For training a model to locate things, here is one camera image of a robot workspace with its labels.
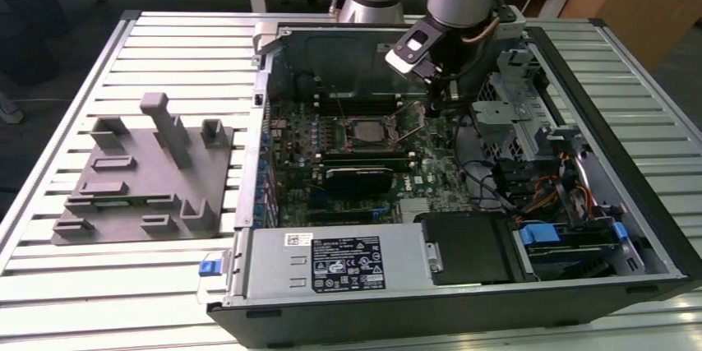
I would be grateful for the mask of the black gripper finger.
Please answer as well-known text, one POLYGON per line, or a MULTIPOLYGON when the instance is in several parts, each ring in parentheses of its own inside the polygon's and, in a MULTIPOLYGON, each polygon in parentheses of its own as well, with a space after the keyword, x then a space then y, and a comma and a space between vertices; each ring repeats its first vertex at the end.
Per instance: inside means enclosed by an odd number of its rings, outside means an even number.
POLYGON ((439 77, 429 83, 429 115, 440 116, 443 111, 459 106, 459 97, 452 97, 452 89, 457 89, 455 78, 439 77))

